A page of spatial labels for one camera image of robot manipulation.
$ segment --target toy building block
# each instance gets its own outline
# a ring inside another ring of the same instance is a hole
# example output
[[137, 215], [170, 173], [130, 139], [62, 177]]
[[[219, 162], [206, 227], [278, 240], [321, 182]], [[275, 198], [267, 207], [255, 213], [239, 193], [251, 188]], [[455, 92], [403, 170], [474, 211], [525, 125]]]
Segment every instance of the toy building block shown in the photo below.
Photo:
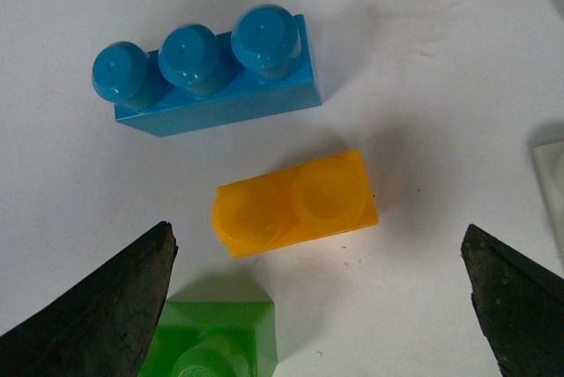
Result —
[[217, 37], [192, 24], [149, 53], [110, 45], [94, 61], [93, 86], [119, 123], [157, 137], [322, 104], [303, 15], [271, 4]]
[[217, 188], [211, 223], [233, 258], [378, 223], [362, 157], [349, 151]]
[[462, 257], [501, 374], [564, 375], [564, 280], [475, 225]]
[[564, 141], [537, 146], [532, 155], [557, 243], [564, 254]]
[[166, 302], [139, 377], [271, 377], [272, 302]]
[[177, 248], [165, 222], [135, 240], [0, 337], [0, 375], [137, 376]]

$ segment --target white surface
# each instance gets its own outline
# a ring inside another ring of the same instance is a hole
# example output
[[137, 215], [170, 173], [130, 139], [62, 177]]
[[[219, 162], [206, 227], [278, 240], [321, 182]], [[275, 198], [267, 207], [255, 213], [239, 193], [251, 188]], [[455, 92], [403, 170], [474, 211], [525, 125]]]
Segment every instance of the white surface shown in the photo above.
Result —
[[[224, 32], [262, 3], [305, 14], [323, 106], [158, 139], [93, 91], [109, 43]], [[166, 219], [171, 296], [274, 299], [275, 377], [500, 375], [459, 248], [475, 223], [562, 275], [531, 160], [564, 138], [562, 5], [0, 0], [0, 332]], [[355, 148], [380, 225], [228, 258], [217, 186]]]
[[536, 146], [532, 153], [548, 215], [564, 253], [564, 142]]

